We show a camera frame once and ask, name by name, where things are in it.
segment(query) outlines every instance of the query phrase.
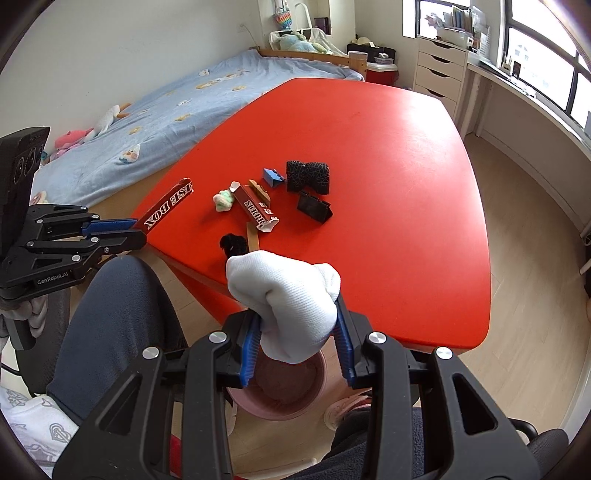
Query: white drawer unit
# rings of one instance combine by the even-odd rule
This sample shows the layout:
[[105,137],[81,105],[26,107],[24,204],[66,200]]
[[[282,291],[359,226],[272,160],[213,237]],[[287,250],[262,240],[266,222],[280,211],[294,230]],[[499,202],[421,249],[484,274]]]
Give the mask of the white drawer unit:
[[434,57],[452,61],[458,65],[466,65],[467,50],[463,50],[460,47],[456,47],[455,45],[441,40],[419,38],[418,50],[433,55]]
[[456,102],[444,97],[443,95],[439,95],[437,92],[433,92],[428,88],[421,87],[420,85],[416,85],[414,91],[418,93],[424,93],[425,95],[429,95],[435,97],[437,100],[440,100],[443,106],[446,108],[447,113],[449,113],[449,116],[453,118],[453,114],[456,111]]
[[450,62],[441,57],[435,57],[428,53],[420,51],[418,53],[418,64],[421,67],[426,67],[435,72],[444,73],[448,77],[455,78],[456,80],[462,81],[464,77],[464,67],[457,63]]
[[454,121],[466,76],[467,57],[467,50],[450,43],[418,39],[413,90],[439,99]]
[[420,65],[417,66],[415,85],[421,85],[429,90],[433,90],[454,102],[460,96],[461,84],[459,80],[448,77],[444,73],[426,69]]

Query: drawer handle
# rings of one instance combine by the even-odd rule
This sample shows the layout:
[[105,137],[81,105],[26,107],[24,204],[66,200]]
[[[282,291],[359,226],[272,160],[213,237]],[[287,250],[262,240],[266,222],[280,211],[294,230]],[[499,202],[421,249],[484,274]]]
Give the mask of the drawer handle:
[[442,63],[451,63],[449,60],[443,59],[441,57],[436,57],[435,55],[431,55],[435,60],[440,61]]
[[441,43],[435,43],[435,42],[433,42],[433,41],[431,41],[431,40],[429,40],[429,41],[430,41],[430,42],[431,42],[433,45],[435,45],[436,47],[439,47],[439,48],[453,48],[453,47],[450,47],[449,45],[443,45],[443,44],[441,44]]
[[431,93],[432,95],[435,95],[436,97],[445,98],[445,95],[441,95],[437,92],[434,92],[433,90],[429,90],[428,88],[425,88],[425,90],[428,91],[429,93]]
[[431,70],[431,69],[427,69],[427,70],[429,70],[431,73],[434,73],[435,75],[439,75],[440,77],[443,77],[443,78],[446,78],[446,79],[449,78],[448,75],[445,75],[445,74],[443,74],[441,72],[436,72],[435,70]]

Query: person's hand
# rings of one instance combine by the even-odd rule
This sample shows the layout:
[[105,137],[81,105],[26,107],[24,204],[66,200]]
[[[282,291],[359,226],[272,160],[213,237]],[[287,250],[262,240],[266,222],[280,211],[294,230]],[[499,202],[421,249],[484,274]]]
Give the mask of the person's hand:
[[8,329],[4,319],[28,322],[31,334],[38,338],[45,326],[47,315],[47,295],[26,300],[20,304],[11,304],[0,298],[0,352],[8,342]]

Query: white sock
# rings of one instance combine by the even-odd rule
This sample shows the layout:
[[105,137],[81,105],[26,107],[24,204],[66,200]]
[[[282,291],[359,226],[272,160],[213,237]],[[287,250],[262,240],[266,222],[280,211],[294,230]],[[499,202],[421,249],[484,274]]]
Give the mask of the white sock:
[[336,323],[340,276],[329,264],[257,250],[230,257],[228,290],[262,318],[266,356],[297,364],[317,353]]

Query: pink plush toy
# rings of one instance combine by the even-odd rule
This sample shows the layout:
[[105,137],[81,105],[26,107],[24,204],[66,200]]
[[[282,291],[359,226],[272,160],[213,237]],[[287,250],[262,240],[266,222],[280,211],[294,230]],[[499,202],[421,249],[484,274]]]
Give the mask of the pink plush toy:
[[53,144],[56,151],[49,156],[49,161],[60,158],[71,148],[78,147],[80,145],[80,140],[82,140],[91,130],[91,128],[88,130],[70,130],[65,135],[57,137]]
[[58,137],[53,144],[56,150],[61,150],[62,148],[68,148],[66,144],[70,144],[72,146],[75,143],[78,143],[78,140],[84,138],[88,132],[92,130],[89,128],[88,130],[70,130],[65,135]]

